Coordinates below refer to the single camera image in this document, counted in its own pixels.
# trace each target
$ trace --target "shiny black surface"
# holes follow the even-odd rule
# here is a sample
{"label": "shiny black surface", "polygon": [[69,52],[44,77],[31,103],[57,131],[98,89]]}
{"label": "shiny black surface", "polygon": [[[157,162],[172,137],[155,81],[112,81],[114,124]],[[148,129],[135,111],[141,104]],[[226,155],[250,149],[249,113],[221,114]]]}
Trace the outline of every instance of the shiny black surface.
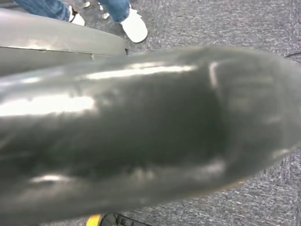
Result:
{"label": "shiny black surface", "polygon": [[299,141],[301,70],[186,47],[0,80],[0,225],[207,194]]}

